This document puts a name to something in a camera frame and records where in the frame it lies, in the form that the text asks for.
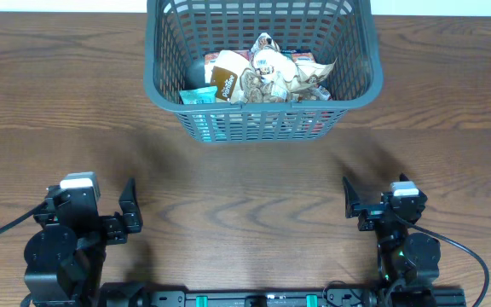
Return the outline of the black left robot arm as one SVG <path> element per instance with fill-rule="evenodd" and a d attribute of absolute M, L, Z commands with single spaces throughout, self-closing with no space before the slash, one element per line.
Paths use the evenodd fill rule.
<path fill-rule="evenodd" d="M 136 180 L 118 199 L 120 212 L 102 216 L 93 172 L 72 173 L 47 188 L 33 213 L 42 230 L 26 244 L 24 282 L 29 293 L 22 306 L 94 306 L 97 303 L 106 247 L 124 244 L 142 231 Z"/>

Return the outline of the beige Panitee snack bag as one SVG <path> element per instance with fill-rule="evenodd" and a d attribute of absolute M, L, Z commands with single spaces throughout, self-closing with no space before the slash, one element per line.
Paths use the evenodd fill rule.
<path fill-rule="evenodd" d="M 320 64 L 306 56 L 294 60 L 266 33 L 261 33 L 251 47 L 251 66 L 269 82 L 283 84 L 290 92 L 305 90 L 324 81 L 336 62 Z"/>

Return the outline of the Kleenex tissue multipack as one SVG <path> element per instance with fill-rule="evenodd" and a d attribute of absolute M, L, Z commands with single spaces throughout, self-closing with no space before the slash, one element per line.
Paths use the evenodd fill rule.
<path fill-rule="evenodd" d="M 241 55 L 247 60 L 250 60 L 253 55 L 253 53 L 248 49 L 235 50 L 234 53 Z M 315 58 L 309 49 L 283 49 L 281 51 L 281 54 L 283 54 L 289 59 L 292 59 L 294 62 L 297 61 L 315 62 Z M 219 52 L 205 54 L 204 55 L 205 64 L 207 65 L 207 64 L 214 63 L 218 56 L 219 56 Z"/>

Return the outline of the teal wet wipes pack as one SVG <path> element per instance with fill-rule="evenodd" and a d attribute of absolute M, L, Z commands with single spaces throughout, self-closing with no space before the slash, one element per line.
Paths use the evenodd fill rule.
<path fill-rule="evenodd" d="M 203 105 L 216 102 L 216 86 L 208 86 L 194 90 L 180 90 L 179 94 L 184 105 Z M 211 142 L 211 133 L 204 114 L 183 115 L 185 129 L 198 137 L 202 142 Z"/>

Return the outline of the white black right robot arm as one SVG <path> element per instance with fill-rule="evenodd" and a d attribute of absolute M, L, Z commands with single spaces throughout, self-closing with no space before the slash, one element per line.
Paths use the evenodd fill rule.
<path fill-rule="evenodd" d="M 377 237 L 381 282 L 365 297 L 366 306 L 434 306 L 432 283 L 439 276 L 439 240 L 409 229 L 421 218 L 427 196 L 401 174 L 377 204 L 361 201 L 350 181 L 343 179 L 345 215 L 358 219 L 360 231 Z"/>

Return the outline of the orange spaghetti package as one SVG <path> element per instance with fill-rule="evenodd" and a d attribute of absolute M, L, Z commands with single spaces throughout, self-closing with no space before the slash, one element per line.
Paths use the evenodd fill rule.
<path fill-rule="evenodd" d="M 231 113 L 227 115 L 211 115 L 213 126 L 217 132 L 229 132 L 238 134 L 246 131 L 247 134 L 275 134 L 291 133 L 294 129 L 297 133 L 306 133 L 312 129 L 317 133 L 324 125 L 323 122 L 315 122 L 315 113 Z"/>

